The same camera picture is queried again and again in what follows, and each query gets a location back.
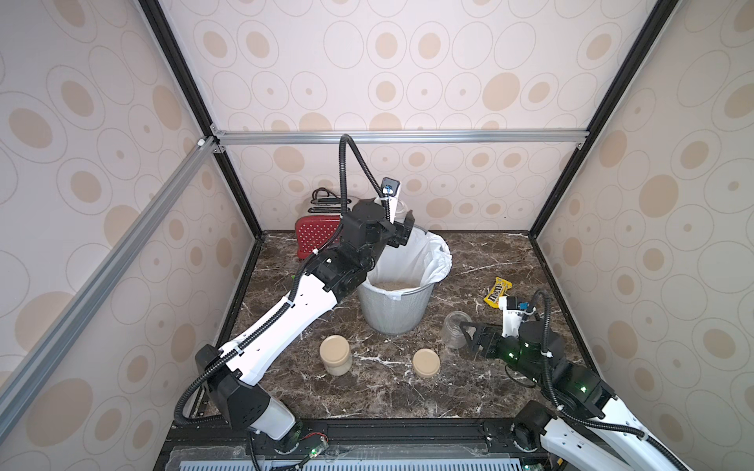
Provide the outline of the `red polka dot toaster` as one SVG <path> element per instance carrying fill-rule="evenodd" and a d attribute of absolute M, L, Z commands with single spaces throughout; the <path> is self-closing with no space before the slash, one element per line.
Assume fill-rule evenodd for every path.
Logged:
<path fill-rule="evenodd" d="M 304 260 L 333 237 L 341 222 L 341 198 L 320 196 L 302 204 L 295 233 L 298 259 Z"/>

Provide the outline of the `white plastic bin liner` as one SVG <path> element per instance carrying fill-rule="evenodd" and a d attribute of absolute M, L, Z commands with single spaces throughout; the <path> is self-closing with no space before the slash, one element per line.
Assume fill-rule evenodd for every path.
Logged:
<path fill-rule="evenodd" d="M 451 251 L 443 237 L 414 228 L 406 245 L 385 248 L 363 286 L 399 299 L 443 281 L 452 265 Z"/>

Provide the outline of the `left side aluminium rail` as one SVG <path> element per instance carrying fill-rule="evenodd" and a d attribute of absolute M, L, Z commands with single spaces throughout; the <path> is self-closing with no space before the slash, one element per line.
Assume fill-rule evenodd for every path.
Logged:
<path fill-rule="evenodd" d="M 183 194 L 204 160 L 217 148 L 216 137 L 205 137 L 184 159 L 168 182 L 139 214 L 119 243 L 45 332 L 1 394 L 1 440 L 31 406 L 41 388 L 82 335 L 94 314 L 130 268 L 137 255 Z"/>

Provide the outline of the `horizontal aluminium rail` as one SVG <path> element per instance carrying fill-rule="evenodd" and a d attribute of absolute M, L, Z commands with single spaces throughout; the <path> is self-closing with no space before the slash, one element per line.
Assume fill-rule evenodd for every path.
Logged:
<path fill-rule="evenodd" d="M 223 146 L 338 144 L 343 131 L 218 131 Z M 349 131 L 357 144 L 584 143 L 585 129 Z"/>

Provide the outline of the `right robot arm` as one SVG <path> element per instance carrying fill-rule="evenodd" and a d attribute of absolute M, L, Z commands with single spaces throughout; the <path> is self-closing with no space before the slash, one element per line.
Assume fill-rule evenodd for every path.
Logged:
<path fill-rule="evenodd" d="M 598 373 L 567 359 L 547 292 L 538 290 L 529 302 L 502 296 L 499 308 L 502 324 L 459 328 L 471 352 L 503 361 L 549 402 L 528 402 L 514 418 L 520 451 L 547 451 L 580 470 L 687 469 Z"/>

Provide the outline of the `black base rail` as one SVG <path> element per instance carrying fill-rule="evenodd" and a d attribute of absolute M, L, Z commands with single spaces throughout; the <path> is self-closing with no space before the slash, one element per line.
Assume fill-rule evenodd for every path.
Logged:
<path fill-rule="evenodd" d="M 516 443 L 510 418 L 321 419 L 304 421 L 304 441 L 281 453 L 265 435 L 220 422 L 175 427 L 157 470 L 272 470 L 293 466 L 321 445 L 307 470 L 624 470 L 590 432 L 565 430 L 534 451 Z"/>

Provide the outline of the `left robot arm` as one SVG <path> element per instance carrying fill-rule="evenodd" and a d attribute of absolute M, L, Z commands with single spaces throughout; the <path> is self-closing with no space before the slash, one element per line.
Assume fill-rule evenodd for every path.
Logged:
<path fill-rule="evenodd" d="M 192 427 L 211 417 L 190 418 L 184 409 L 200 389 L 206 389 L 218 418 L 233 430 L 264 434 L 283 449 L 300 440 L 302 425 L 292 411 L 264 390 L 259 382 L 274 360 L 314 320 L 336 307 L 361 286 L 386 247 L 406 245 L 414 216 L 396 221 L 393 213 L 400 184 L 386 178 L 372 186 L 375 198 L 349 204 L 346 191 L 347 154 L 366 165 L 353 138 L 339 141 L 340 223 L 335 234 L 300 263 L 294 284 L 247 331 L 216 349 L 203 347 L 196 355 L 199 376 L 182 393 L 174 409 L 174 423 Z"/>

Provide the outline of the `yellow snack packet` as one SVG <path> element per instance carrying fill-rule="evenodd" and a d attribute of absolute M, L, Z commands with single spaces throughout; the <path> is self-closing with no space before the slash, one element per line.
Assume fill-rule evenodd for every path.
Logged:
<path fill-rule="evenodd" d="M 495 284 L 490 288 L 488 294 L 484 296 L 484 302 L 489 306 L 499 309 L 502 298 L 506 297 L 507 291 L 512 288 L 512 283 L 497 277 Z"/>

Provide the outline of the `glass rice jar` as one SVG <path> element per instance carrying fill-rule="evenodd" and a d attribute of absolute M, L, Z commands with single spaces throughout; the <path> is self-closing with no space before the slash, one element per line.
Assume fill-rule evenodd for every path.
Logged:
<path fill-rule="evenodd" d="M 392 198 L 388 200 L 390 215 L 394 223 L 404 223 L 410 208 L 400 199 Z"/>
<path fill-rule="evenodd" d="M 467 345 L 461 323 L 470 322 L 471 318 L 462 311 L 454 311 L 448 314 L 444 320 L 440 337 L 449 349 L 462 349 Z"/>
<path fill-rule="evenodd" d="M 338 335 L 326 338 L 320 345 L 319 353 L 330 375 L 340 377 L 351 370 L 353 355 L 351 355 L 351 347 L 346 338 Z"/>

